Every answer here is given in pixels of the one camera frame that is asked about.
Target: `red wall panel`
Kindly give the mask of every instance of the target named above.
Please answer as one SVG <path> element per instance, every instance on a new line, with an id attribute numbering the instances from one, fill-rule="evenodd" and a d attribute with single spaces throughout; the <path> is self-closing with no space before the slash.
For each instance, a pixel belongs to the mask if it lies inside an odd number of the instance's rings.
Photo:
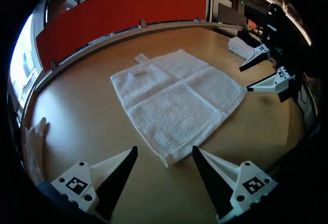
<path id="1" fill-rule="evenodd" d="M 88 42 L 147 23 L 206 19 L 206 0 L 87 0 L 60 15 L 37 37 L 44 70 L 60 63 Z"/>

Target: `white cloth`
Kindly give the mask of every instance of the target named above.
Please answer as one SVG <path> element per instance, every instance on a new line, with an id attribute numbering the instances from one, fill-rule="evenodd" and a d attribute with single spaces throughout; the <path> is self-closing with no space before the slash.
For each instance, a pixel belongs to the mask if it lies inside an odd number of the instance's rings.
<path id="1" fill-rule="evenodd" d="M 244 59 L 248 59 L 253 54 L 254 49 L 238 37 L 230 38 L 228 48 L 229 51 L 234 52 Z"/>
<path id="2" fill-rule="evenodd" d="M 24 128 L 27 171 L 36 186 L 44 181 L 43 139 L 46 125 L 46 118 L 42 118 L 39 123 L 30 130 Z"/>
<path id="3" fill-rule="evenodd" d="M 111 80 L 133 125 L 167 167 L 199 146 L 247 93 L 183 50 L 123 70 Z"/>

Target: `office room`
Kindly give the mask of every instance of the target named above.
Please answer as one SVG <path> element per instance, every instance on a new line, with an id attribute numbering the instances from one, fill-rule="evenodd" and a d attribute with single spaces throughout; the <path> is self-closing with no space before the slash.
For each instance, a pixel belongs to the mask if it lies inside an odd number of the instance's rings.
<path id="1" fill-rule="evenodd" d="M 98 222 L 262 208 L 320 130 L 306 22 L 290 0 L 38 0 L 8 78 L 23 170 Z"/>

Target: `desk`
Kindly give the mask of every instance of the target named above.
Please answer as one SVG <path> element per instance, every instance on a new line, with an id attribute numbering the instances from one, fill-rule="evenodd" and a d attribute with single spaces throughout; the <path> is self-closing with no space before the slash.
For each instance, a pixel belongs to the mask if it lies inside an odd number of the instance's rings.
<path id="1" fill-rule="evenodd" d="M 37 98 L 32 125 L 50 123 L 44 150 L 46 178 L 54 180 L 77 161 L 90 165 L 132 146 L 139 156 L 113 213 L 112 223 L 216 223 L 215 209 L 191 156 L 166 168 L 125 114 L 110 76 L 148 58 L 178 49 L 206 61 L 247 86 L 274 72 L 264 61 L 239 72 L 243 59 L 228 51 L 229 38 L 203 28 L 158 32 L 105 48 L 74 65 Z M 273 93 L 248 93 L 201 148 L 240 164 L 268 167 L 302 136 L 296 105 Z"/>

